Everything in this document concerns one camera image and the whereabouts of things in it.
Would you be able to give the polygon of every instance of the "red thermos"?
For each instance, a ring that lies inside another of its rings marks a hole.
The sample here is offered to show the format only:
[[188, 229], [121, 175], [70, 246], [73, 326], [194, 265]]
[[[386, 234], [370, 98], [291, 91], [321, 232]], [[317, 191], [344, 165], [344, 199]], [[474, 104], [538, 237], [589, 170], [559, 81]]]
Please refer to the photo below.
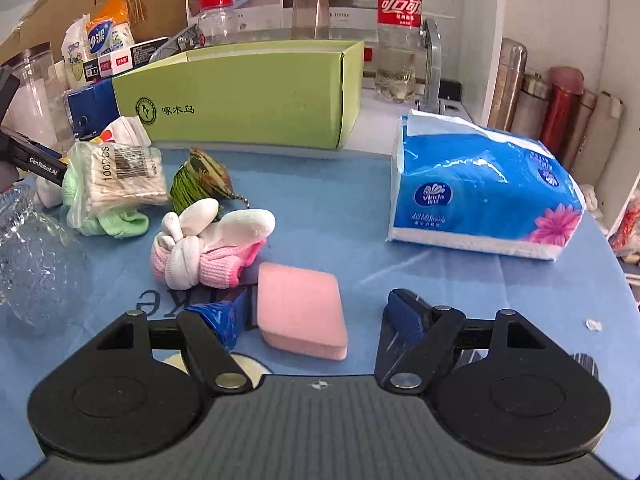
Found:
[[549, 71], [551, 95], [542, 124], [540, 141], [556, 157], [562, 155], [569, 129], [580, 109], [584, 76], [577, 68], [555, 66]]

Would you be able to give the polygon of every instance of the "black circular disc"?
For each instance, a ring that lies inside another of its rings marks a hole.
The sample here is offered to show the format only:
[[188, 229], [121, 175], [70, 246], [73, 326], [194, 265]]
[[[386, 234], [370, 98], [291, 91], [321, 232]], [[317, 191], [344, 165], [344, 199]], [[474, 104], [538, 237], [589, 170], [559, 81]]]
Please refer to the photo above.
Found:
[[97, 462], [132, 460], [180, 439], [202, 408], [194, 381], [154, 359], [93, 355], [62, 365], [34, 389], [33, 431], [47, 447]]
[[511, 359], [489, 355], [460, 367], [439, 384], [434, 403], [457, 439], [525, 462], [592, 450], [610, 415], [604, 387], [572, 360], [550, 359], [546, 351]]

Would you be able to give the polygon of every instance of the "green cardboard box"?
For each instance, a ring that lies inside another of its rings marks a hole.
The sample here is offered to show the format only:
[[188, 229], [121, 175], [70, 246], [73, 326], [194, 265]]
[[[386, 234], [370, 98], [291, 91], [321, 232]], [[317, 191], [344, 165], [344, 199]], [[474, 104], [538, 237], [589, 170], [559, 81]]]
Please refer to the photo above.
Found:
[[183, 52], [113, 79], [153, 141], [339, 148], [360, 111], [364, 43], [265, 41]]

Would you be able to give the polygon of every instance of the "blue tablecloth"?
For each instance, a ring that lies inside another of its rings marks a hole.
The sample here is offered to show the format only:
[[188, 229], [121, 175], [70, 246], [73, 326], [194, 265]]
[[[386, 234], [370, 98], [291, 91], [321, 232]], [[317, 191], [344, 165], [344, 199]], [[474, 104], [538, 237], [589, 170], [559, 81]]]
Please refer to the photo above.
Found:
[[[164, 152], [168, 177], [186, 157]], [[430, 303], [450, 304], [468, 317], [493, 318], [514, 308], [567, 352], [596, 361], [612, 401], [610, 425], [597, 455], [628, 478], [640, 473], [640, 316], [620, 267], [595, 222], [586, 216], [555, 263], [385, 242], [390, 163], [353, 158], [319, 160], [218, 153], [236, 191], [276, 216], [276, 231], [260, 258], [337, 276], [349, 333], [343, 362], [268, 348], [260, 333], [241, 336], [236, 349], [279, 374], [370, 374], [389, 291], [405, 287]], [[148, 256], [165, 210], [151, 208], [145, 237], [86, 238], [95, 265], [94, 292], [82, 326], [34, 338], [6, 310], [0, 313], [0, 474], [14, 480], [42, 454], [26, 419], [29, 392], [48, 372], [122, 312], [148, 303], [152, 318], [176, 313], [176, 301], [154, 282]], [[246, 279], [255, 279], [255, 265]], [[184, 299], [180, 293], [179, 304]], [[585, 328], [599, 320], [602, 332]]]

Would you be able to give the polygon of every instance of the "barcode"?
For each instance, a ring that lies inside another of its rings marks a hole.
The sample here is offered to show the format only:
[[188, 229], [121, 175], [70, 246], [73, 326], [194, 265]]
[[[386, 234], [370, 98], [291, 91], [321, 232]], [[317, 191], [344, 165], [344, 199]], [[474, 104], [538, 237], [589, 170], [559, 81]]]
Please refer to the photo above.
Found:
[[145, 149], [140, 146], [113, 147], [118, 178], [149, 176], [146, 170]]

